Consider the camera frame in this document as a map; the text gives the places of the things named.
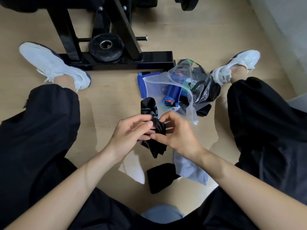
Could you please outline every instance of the black pants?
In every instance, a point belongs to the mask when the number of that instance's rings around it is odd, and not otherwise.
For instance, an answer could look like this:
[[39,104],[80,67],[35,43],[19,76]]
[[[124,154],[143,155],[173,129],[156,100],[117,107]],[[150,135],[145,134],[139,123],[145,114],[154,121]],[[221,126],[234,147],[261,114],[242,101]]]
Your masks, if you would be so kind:
[[[250,77],[228,91],[236,166],[307,205],[307,121],[266,83]],[[78,96],[58,85],[30,92],[26,110],[0,126],[0,229],[76,167],[64,158],[80,126]],[[220,188],[185,218],[156,224],[94,189],[69,229],[257,229]]]

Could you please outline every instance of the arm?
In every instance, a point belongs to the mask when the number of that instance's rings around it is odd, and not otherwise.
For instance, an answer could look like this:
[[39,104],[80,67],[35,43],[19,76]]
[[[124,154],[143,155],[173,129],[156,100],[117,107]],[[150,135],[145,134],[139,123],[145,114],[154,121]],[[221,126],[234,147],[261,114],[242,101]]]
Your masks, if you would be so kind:
[[167,133],[152,134],[206,171],[261,230],[307,229],[307,206],[203,148],[190,124],[174,112],[160,118]]
[[119,162],[137,139],[150,139],[151,115],[121,120],[107,146],[23,213],[6,230],[67,229],[102,176]]

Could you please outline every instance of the plastic packaging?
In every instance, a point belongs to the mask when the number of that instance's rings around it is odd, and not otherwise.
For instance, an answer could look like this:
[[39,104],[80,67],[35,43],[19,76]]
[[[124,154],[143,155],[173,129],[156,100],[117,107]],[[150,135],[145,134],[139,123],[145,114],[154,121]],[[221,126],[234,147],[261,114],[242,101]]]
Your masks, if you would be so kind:
[[[147,97],[153,97],[159,117],[173,110],[186,120],[197,125],[196,111],[215,100],[220,93],[220,85],[196,62],[183,59],[168,72],[145,77]],[[181,99],[177,107],[165,106],[168,85],[182,87]]]

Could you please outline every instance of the shoe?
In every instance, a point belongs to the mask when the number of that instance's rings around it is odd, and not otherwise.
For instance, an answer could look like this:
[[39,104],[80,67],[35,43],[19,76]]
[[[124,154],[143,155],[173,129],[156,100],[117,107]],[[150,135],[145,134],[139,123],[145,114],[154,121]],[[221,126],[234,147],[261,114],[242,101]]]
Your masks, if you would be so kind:
[[229,83],[231,78],[231,70],[230,68],[236,65],[242,65],[247,70],[255,69],[255,65],[257,64],[260,58],[260,52],[256,50],[243,51],[239,54],[236,54],[227,65],[214,69],[210,72],[213,80],[219,85],[223,85],[224,83]]
[[54,83],[55,77],[66,74],[74,79],[75,92],[91,85],[91,77],[88,73],[66,65],[56,52],[44,45],[24,42],[20,45],[19,51],[27,61],[37,68],[39,73],[47,77],[45,82]]

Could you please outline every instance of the wall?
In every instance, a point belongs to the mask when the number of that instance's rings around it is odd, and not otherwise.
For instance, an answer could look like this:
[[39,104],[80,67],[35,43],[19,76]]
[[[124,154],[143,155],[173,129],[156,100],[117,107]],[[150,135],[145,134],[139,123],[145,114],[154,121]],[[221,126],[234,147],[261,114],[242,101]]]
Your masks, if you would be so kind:
[[307,92],[307,0],[250,0],[295,92]]

